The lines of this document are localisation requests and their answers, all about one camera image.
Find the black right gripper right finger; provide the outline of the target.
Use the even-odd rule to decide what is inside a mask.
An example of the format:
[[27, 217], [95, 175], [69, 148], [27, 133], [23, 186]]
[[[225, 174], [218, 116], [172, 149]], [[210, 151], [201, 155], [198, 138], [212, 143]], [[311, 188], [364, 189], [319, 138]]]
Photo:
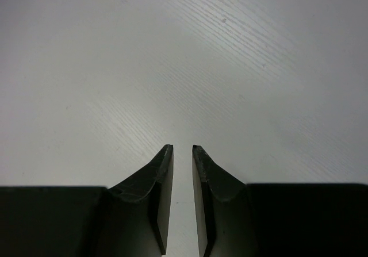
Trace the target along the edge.
[[366, 256], [367, 186], [243, 183], [192, 149], [200, 256]]

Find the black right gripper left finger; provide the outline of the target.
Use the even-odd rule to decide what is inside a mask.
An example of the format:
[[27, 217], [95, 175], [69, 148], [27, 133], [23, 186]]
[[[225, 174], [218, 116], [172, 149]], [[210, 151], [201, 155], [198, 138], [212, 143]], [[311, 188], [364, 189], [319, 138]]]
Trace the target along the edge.
[[162, 256], [166, 253], [173, 153], [111, 188], [1, 187], [2, 256]]

